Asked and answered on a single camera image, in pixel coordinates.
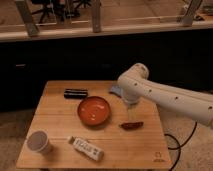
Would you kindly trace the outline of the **translucent white end effector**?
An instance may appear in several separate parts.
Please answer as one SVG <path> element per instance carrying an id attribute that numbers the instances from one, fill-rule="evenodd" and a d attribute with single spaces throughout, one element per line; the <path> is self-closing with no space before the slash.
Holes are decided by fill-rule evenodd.
<path id="1" fill-rule="evenodd" d="M 128 120 L 129 121 L 135 121 L 136 120 L 136 106 L 135 105 L 130 105 L 127 104 L 126 105 L 126 111 L 127 111 L 127 115 L 128 115 Z"/>

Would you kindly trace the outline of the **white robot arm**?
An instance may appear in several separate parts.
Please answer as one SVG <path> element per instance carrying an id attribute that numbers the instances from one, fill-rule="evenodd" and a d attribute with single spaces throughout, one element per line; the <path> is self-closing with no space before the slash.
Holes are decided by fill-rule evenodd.
<path id="1" fill-rule="evenodd" d="M 118 77 L 126 104 L 137 104 L 144 97 L 213 129 L 213 95 L 159 84 L 148 77 L 149 70 L 142 63 L 134 64 Z"/>

